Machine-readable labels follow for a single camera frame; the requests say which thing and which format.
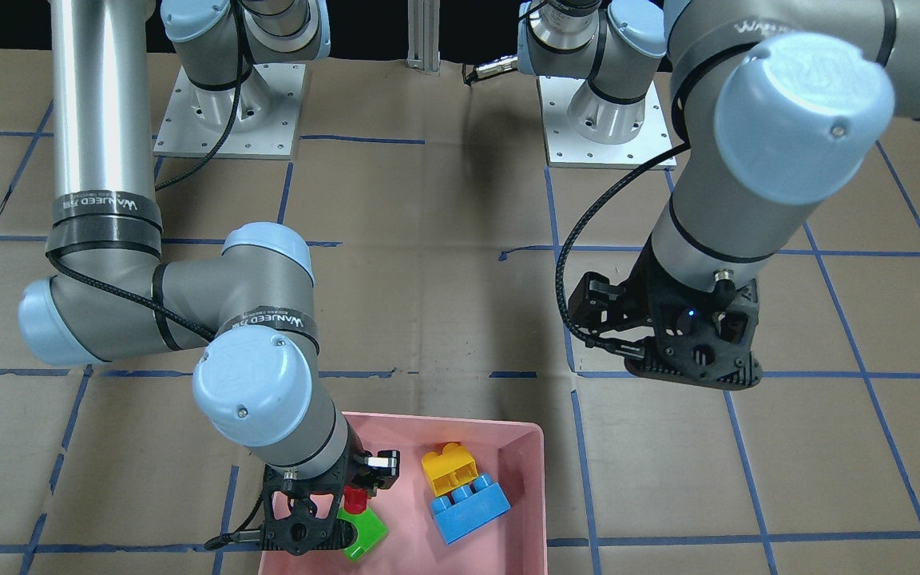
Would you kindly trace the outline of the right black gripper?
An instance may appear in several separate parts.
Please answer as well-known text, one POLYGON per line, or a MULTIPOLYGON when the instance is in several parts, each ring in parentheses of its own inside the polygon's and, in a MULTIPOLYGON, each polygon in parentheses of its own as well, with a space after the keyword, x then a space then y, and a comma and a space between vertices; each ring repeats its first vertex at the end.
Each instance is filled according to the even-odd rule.
POLYGON ((317 477, 288 479, 284 472, 265 467, 262 487, 265 521, 260 525, 260 549, 302 556, 312 550, 341 550, 354 545, 357 528, 337 517, 343 488, 353 481, 353 487, 363 489, 369 498, 375 498, 380 490, 390 489, 399 477, 401 451, 361 453, 354 430, 348 424, 346 429, 347 443, 339 458, 317 477), (318 495, 328 495, 330 505, 324 517, 318 516, 319 507, 311 500, 318 495))

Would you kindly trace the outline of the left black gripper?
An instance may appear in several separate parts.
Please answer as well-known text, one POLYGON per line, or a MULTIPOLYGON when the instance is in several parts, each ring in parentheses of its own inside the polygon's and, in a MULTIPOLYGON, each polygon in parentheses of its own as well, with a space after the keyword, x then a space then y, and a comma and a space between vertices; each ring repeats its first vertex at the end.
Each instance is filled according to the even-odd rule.
POLYGON ((588 348, 643 348, 642 358, 625 358, 629 374, 641 378, 721 391, 759 385, 762 364, 751 352, 759 323, 756 280, 736 285, 716 281, 697 291, 664 270, 645 248, 620 284, 586 272, 567 302, 567 328, 588 348), (653 336, 636 342, 603 338, 607 331, 652 327, 653 336))

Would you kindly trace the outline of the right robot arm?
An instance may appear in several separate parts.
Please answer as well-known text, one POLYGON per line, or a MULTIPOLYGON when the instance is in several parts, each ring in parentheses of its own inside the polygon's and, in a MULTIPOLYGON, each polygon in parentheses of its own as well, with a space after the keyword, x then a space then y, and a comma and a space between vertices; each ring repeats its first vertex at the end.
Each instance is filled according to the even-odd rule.
POLYGON ((360 539, 351 520, 399 477, 365 449, 320 381, 309 244, 246 223, 218 254, 165 257, 168 201, 215 157, 291 150, 292 95, 274 70, 325 58, 323 1, 52 1, 56 189, 45 255, 54 275, 18 305, 30 353, 50 365, 201 350, 193 397, 265 466, 265 516, 212 539, 300 554, 360 539))

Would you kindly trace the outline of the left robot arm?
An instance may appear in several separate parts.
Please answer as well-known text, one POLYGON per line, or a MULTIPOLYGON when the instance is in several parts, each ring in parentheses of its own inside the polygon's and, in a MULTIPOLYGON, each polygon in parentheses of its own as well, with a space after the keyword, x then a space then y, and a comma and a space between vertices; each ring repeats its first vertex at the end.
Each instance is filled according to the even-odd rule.
POLYGON ((644 112, 672 65, 680 145, 642 161, 581 216, 557 260, 556 298, 574 338, 633 375, 726 391, 762 378, 751 352, 756 278, 815 208, 859 170, 892 117, 920 121, 920 1, 530 1, 519 69, 581 77, 574 124, 644 112), (565 262, 603 204, 661 161, 690 152, 619 284, 565 262))

